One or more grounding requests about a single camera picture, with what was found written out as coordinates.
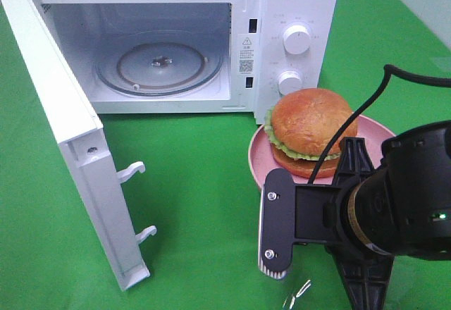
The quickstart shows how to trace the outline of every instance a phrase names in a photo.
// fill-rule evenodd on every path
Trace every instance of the green tablecloth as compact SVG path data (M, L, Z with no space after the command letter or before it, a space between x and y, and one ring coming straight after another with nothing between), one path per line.
M385 63L451 76L451 53L399 0L338 0L320 86L353 108ZM349 309L332 258L295 247L289 276L257 268L259 191L247 164L250 113L103 115L116 167L144 161L123 185L152 277L127 292L108 261L0 11L0 309L280 309L311 279L301 309ZM365 113L400 133L451 118L451 89L393 79ZM450 309L451 262L395 260L386 309Z

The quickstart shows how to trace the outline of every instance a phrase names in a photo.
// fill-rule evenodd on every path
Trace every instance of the pink plate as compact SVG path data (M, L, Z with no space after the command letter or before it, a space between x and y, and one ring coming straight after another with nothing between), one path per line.
M365 138L366 150L368 151L369 157L373 162L374 167L378 167L382 158L382 142L395 136L395 134L379 122L376 122L366 116L360 115L358 117L358 121L359 129L357 131L357 136ZM254 180L261 189L266 175L268 175L268 173L274 168L280 168L280 166L274 161L268 137L263 130L263 125L260 126L260 128L255 132L249 145L247 157L249 159L249 167L252 175L254 176ZM301 178L296 175L293 175L293 180L296 183L307 183L306 178ZM331 182L332 177L319 178L315 180L315 183L321 184L330 184Z

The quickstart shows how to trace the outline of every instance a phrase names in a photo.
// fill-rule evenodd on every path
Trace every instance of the plate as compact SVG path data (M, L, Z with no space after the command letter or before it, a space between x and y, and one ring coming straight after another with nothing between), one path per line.
M213 38L171 30L106 38L94 69L105 85L125 94L158 97L186 92L221 69L222 54L204 42Z
M363 137L365 139L366 150L368 151L371 162L373 162L374 167L378 167L382 159L382 142L395 136L395 134L379 122L363 115L358 117L358 124L357 137ZM263 125L257 129L252 137L247 156L252 176L254 176L255 183L260 189L265 182L266 175L275 168L281 168L274 161L271 146L263 130ZM308 179L296 175L292 175L292 177L296 183L307 183L308 181ZM331 184L332 177L317 178L315 183Z

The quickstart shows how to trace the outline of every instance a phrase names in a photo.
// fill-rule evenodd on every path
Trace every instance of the turntable plate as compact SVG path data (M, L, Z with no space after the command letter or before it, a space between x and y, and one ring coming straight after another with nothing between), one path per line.
M185 92L208 82L222 55L189 32L153 31L109 39L99 50L96 73L110 88L137 96Z

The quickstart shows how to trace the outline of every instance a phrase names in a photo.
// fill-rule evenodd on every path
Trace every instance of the qr code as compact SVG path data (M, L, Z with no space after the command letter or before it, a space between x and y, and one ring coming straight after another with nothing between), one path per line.
M254 60L240 60L240 73L252 73Z

